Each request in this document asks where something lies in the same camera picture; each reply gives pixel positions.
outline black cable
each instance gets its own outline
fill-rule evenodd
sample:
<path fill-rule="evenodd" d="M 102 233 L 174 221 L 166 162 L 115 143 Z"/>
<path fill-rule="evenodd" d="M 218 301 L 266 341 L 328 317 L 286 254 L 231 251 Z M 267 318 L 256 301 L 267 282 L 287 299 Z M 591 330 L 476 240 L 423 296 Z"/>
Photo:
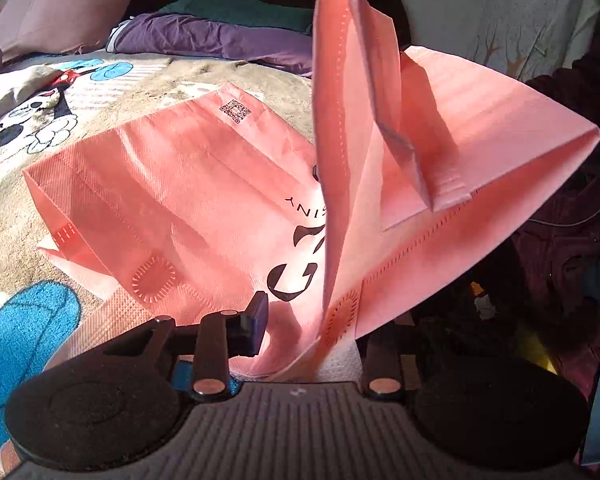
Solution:
<path fill-rule="evenodd" d="M 598 209 L 593 215 L 585 218 L 584 220 L 580 220 L 579 222 L 573 224 L 555 224 L 553 222 L 545 222 L 544 220 L 536 220 L 535 218 L 530 218 L 527 220 L 528 222 L 533 222 L 534 224 L 546 225 L 549 227 L 577 227 L 582 224 L 586 224 L 589 220 L 593 220 L 596 216 L 600 214 L 600 209 Z"/>

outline blanket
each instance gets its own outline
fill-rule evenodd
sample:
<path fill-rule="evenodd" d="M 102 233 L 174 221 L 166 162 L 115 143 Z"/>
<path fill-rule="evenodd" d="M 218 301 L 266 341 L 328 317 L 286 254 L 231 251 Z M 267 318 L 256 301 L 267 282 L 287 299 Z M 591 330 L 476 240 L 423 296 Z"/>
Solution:
<path fill-rule="evenodd" d="M 36 250 L 48 231 L 21 170 L 71 142 L 231 82 L 312 140 L 311 81 L 243 61 L 104 51 L 33 58 L 13 67 L 58 69 L 30 96 L 11 92 L 0 116 L 0 446 L 9 393 L 39 373 L 65 338 L 102 300 Z M 1 75 L 1 84 L 7 75 Z"/>
<path fill-rule="evenodd" d="M 21 105 L 26 99 L 49 83 L 61 71 L 45 65 L 34 65 L 16 72 L 0 74 L 0 118 Z"/>

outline purple pillow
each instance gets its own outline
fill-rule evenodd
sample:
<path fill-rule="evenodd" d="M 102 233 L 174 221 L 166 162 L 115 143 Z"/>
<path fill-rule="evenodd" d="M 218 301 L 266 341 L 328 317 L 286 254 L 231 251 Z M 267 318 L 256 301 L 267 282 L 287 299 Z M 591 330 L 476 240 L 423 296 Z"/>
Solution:
<path fill-rule="evenodd" d="M 312 38 L 283 28 L 243 27 L 181 14 L 140 14 L 115 31 L 107 50 L 241 59 L 311 77 Z"/>

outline pink non-woven bag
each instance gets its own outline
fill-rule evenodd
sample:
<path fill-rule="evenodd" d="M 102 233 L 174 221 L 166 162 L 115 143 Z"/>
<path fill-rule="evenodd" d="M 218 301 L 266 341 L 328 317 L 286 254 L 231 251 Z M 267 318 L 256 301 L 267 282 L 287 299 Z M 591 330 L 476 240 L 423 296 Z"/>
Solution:
<path fill-rule="evenodd" d="M 314 132 L 315 147 L 224 86 L 27 168 L 48 254 L 109 298 L 53 363 L 152 315 L 197 322 L 266 290 L 262 352 L 232 370 L 323 379 L 355 337 L 499 245 L 600 139 L 502 74 L 401 54 L 366 0 L 317 2 Z"/>

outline mickey mouse print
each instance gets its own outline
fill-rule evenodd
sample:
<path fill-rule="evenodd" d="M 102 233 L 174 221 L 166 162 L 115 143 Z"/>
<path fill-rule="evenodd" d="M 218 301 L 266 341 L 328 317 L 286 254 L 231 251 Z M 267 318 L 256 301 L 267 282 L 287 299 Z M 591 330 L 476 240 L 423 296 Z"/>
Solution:
<path fill-rule="evenodd" d="M 90 81 L 106 82 L 128 74 L 134 66 L 96 58 L 62 63 L 58 68 L 64 72 L 51 85 L 0 118 L 0 164 L 20 152 L 41 153 L 69 139 L 78 115 L 66 94 L 79 78 L 88 75 Z"/>

